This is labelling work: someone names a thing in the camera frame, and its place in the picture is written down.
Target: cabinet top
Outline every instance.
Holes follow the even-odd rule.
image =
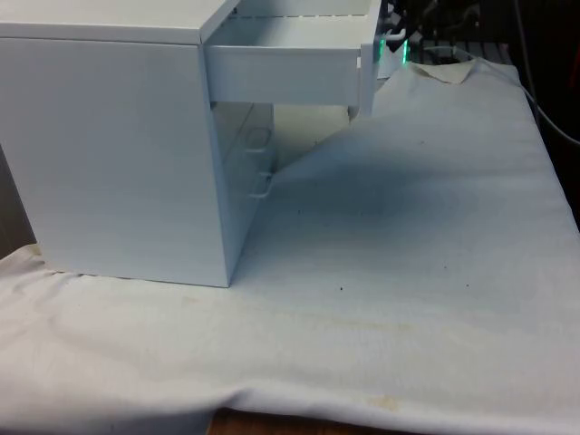
[[[202,44],[239,0],[0,0],[0,38]]]

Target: open drawer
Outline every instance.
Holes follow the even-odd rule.
[[[242,0],[205,45],[214,102],[370,112],[381,0]]]

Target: drawer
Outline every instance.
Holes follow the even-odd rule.
[[[273,108],[255,104],[224,162],[234,249],[240,250],[260,201],[266,198],[275,162]]]
[[[212,109],[222,160],[234,146],[251,110],[252,104],[246,102],[219,102]]]
[[[214,102],[372,107],[381,0],[242,0],[205,46]]]

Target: white fabric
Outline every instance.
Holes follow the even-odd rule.
[[[423,65],[420,63],[409,63],[419,73],[425,73],[434,79],[445,83],[460,84],[465,82],[469,73],[475,66],[475,59],[463,63],[452,63],[449,65]]]
[[[276,177],[230,289],[0,262],[0,429],[578,433],[580,237],[522,91],[400,70],[375,110]]]

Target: drawer handle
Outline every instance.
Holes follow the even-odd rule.
[[[260,178],[266,179],[266,188],[262,193],[251,193],[249,197],[252,199],[266,199],[270,196],[270,192],[272,191],[272,185],[274,184],[272,180],[274,179],[274,174],[272,172],[259,172],[258,175]]]
[[[250,143],[250,136],[252,135],[252,133],[254,133],[256,131],[265,131],[266,132],[266,140],[264,141],[264,145],[260,148],[246,148],[246,152],[248,154],[263,154],[266,151],[268,151],[268,144],[270,143],[270,140],[272,139],[272,130],[262,128],[262,127],[253,128],[246,135],[246,142],[247,143]]]

